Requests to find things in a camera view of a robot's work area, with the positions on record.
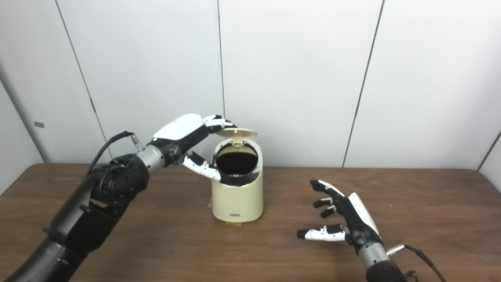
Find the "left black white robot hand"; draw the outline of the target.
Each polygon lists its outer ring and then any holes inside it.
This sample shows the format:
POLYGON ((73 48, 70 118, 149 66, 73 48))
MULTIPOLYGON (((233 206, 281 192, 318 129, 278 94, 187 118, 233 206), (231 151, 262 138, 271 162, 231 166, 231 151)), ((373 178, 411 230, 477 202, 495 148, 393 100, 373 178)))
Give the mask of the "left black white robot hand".
POLYGON ((220 115, 202 117, 198 114, 185 114, 156 132, 149 144, 159 150, 163 167, 183 165, 208 179, 220 182, 226 179, 222 177, 220 170, 193 152, 192 148, 210 134, 236 127, 220 115))

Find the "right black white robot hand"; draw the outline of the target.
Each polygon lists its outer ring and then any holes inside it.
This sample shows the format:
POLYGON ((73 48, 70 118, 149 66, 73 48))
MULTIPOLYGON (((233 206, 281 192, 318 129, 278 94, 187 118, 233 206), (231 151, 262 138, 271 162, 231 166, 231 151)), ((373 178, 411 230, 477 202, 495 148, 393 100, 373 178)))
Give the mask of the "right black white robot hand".
POLYGON ((333 214, 342 216, 345 224, 331 224, 318 228, 299 229, 296 236, 299 239, 320 240, 328 242, 345 241, 356 253, 362 248, 368 248, 372 243, 383 245, 379 231, 370 213, 356 193, 345 196, 332 184, 321 180, 310 180, 312 189, 328 195, 313 203, 313 207, 326 206, 320 217, 325 219, 333 214))

